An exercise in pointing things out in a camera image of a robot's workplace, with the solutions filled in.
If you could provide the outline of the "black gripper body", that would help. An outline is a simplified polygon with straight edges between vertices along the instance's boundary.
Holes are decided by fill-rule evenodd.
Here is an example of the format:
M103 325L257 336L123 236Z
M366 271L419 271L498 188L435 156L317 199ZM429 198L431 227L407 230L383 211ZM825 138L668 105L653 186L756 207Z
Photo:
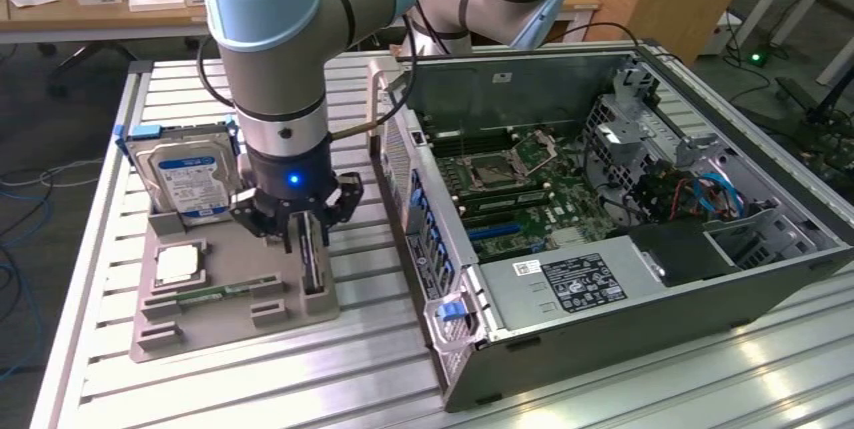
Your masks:
M319 221L322 237L335 224L335 210L327 200L335 191L335 172L331 165L331 135L327 134L307 152L293 156L274 156L246 145L249 174L246 184L253 186L249 198L246 227L257 236L286 235L290 216L310 211Z

